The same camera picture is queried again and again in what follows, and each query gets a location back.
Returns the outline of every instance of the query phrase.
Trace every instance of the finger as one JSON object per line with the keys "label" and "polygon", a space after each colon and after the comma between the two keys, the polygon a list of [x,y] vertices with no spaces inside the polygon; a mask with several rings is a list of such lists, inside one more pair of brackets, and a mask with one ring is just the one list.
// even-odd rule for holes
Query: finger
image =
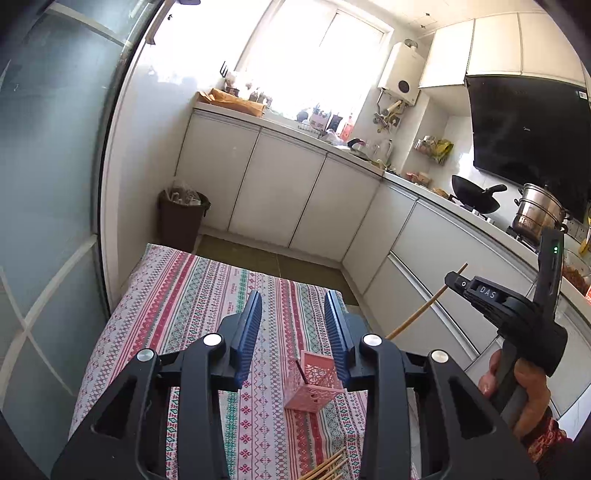
{"label": "finger", "polygon": [[501,350],[497,350],[495,353],[493,353],[491,355],[491,359],[488,361],[488,370],[493,375],[496,375],[496,371],[499,369],[500,364],[501,364]]}
{"label": "finger", "polygon": [[497,350],[491,355],[488,362],[488,372],[486,372],[478,381],[478,390],[480,390],[486,398],[490,398],[496,390],[495,374],[499,368],[499,363],[501,363],[501,351]]}
{"label": "finger", "polygon": [[496,378],[491,372],[486,372],[478,381],[478,390],[486,397],[490,398],[496,390]]}
{"label": "finger", "polygon": [[514,374],[517,383],[525,388],[528,396],[523,412],[513,428],[515,436],[521,439],[543,418],[550,403],[550,390],[546,385],[544,371],[527,360],[522,358],[517,360]]}

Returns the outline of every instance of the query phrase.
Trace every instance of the glass panel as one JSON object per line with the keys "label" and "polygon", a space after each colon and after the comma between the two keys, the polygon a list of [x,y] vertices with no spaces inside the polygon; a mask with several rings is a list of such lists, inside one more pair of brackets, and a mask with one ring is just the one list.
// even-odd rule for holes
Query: glass panel
{"label": "glass panel", "polygon": [[26,314],[91,234],[96,141],[122,47],[44,15],[0,90],[0,265]]}
{"label": "glass panel", "polygon": [[139,35],[143,20],[149,17],[161,3],[159,0],[60,0],[62,5],[90,17],[92,20],[114,31],[120,39],[125,40]]}
{"label": "glass panel", "polygon": [[17,332],[21,331],[21,324],[18,321],[17,314],[14,312],[4,290],[4,285],[0,281],[0,367],[4,362],[4,357],[13,338]]}
{"label": "glass panel", "polygon": [[66,444],[75,402],[27,340],[12,371],[2,413],[25,451],[48,476]]}
{"label": "glass panel", "polygon": [[53,294],[32,332],[48,362],[75,393],[107,319],[90,251]]}

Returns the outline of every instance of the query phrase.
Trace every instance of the red patterned sleeve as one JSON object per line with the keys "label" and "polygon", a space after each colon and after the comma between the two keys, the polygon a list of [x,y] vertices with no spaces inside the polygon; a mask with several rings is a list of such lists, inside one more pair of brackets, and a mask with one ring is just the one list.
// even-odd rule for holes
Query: red patterned sleeve
{"label": "red patterned sleeve", "polygon": [[523,445],[527,448],[531,460],[541,467],[551,461],[557,447],[573,443],[566,436],[564,430],[560,430],[558,422],[552,418],[552,412],[548,408],[542,420],[534,430],[527,434],[523,440]]}

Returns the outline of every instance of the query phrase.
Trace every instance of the table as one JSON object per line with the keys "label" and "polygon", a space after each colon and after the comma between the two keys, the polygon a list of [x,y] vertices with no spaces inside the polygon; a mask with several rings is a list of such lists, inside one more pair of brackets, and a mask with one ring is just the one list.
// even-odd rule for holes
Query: table
{"label": "table", "polygon": [[[148,244],[129,289],[113,312],[86,368],[70,434],[142,348],[186,348],[262,296],[262,320],[251,373],[238,393],[220,393],[223,436],[233,480],[297,480],[346,446],[343,480],[358,477],[367,396],[343,393],[318,414],[283,409],[288,359],[305,349],[331,355],[324,324],[326,289]],[[177,479],[178,389],[171,393],[167,476]]]}

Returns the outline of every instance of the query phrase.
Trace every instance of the trash can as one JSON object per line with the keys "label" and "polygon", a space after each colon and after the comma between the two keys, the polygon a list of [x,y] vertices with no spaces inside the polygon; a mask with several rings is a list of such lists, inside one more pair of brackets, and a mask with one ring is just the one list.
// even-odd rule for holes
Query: trash can
{"label": "trash can", "polygon": [[188,253],[193,251],[201,220],[212,205],[205,195],[196,193],[201,205],[174,202],[166,190],[158,195],[158,235],[163,245]]}

